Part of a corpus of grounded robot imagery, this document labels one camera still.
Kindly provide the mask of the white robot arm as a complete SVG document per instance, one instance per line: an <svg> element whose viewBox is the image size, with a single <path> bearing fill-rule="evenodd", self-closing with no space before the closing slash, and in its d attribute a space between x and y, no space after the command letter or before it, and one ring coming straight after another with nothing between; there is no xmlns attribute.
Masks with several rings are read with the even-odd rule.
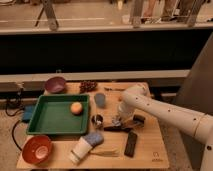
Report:
<svg viewBox="0 0 213 171"><path fill-rule="evenodd" d="M205 145L200 171L213 171L213 116L154 100L143 84L135 84L121 92L118 114L123 121L139 109L173 125Z"/></svg>

